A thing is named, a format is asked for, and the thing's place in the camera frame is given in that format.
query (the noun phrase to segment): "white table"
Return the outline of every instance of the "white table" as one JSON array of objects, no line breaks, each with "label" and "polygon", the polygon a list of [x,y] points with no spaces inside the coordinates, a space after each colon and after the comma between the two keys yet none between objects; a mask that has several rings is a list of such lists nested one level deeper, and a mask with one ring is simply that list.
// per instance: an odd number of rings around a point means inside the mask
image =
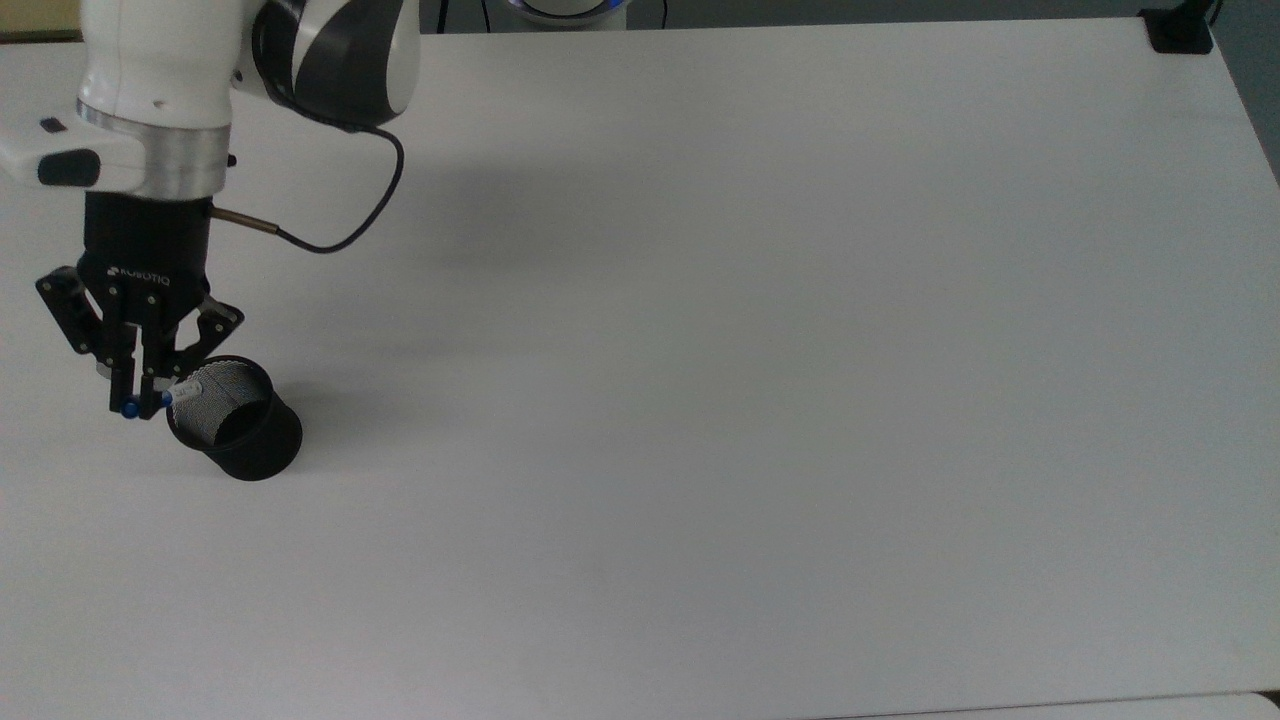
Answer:
[{"label": "white table", "polygon": [[[335,258],[219,225],[306,425],[105,411],[0,184],[0,716],[780,720],[1280,687],[1280,192],[1142,22],[424,38]],[[0,111],[77,46],[0,49]],[[378,140],[237,97],[314,242]]]}]

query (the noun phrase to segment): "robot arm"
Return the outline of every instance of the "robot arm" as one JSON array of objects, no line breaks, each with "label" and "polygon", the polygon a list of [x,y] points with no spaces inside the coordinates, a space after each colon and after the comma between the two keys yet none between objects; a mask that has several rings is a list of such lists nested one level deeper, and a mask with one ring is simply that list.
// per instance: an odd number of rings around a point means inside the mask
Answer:
[{"label": "robot arm", "polygon": [[[375,128],[416,85],[417,3],[83,0],[81,20],[88,68],[74,110],[0,118],[0,164],[27,184],[87,191],[84,254],[36,286],[73,350],[110,378],[110,410],[151,418],[161,391],[243,320],[205,277],[232,85]],[[177,348],[192,311],[200,340]]]}]

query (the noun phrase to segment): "robotiq logo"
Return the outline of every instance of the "robotiq logo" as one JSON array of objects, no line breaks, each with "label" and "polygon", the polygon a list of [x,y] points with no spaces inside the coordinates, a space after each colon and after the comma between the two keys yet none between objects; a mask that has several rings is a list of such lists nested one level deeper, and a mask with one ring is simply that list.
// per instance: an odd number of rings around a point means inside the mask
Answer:
[{"label": "robotiq logo", "polygon": [[136,281],[146,281],[150,283],[156,283],[169,287],[169,278],[159,273],[143,273],[142,270],[129,270],[125,268],[116,268],[115,265],[111,265],[110,268],[106,269],[106,277],[109,278],[115,278],[120,275],[127,278],[133,278]]}]

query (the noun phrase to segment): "mesh cup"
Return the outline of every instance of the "mesh cup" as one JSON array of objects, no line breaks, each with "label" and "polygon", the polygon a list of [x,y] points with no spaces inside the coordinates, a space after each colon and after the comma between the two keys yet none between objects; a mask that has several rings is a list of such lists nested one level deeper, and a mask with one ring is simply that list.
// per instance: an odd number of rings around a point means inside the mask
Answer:
[{"label": "mesh cup", "polygon": [[186,379],[198,397],[169,407],[169,429],[238,480],[264,480],[285,469],[302,446],[298,415],[275,395],[266,370],[223,355],[201,363]]}]

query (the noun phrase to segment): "black button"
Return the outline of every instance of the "black button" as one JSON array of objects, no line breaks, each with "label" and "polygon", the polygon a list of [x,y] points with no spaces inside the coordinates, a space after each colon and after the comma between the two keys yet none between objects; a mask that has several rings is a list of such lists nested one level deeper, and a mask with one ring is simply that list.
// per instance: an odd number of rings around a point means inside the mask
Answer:
[{"label": "black button", "polygon": [[54,135],[55,132],[67,132],[67,126],[64,126],[58,118],[45,118],[40,120],[40,127],[45,128],[45,132],[49,135]]},{"label": "black button", "polygon": [[93,187],[101,172],[102,160],[97,152],[82,147],[45,155],[36,168],[36,177],[40,178],[40,184]]}]

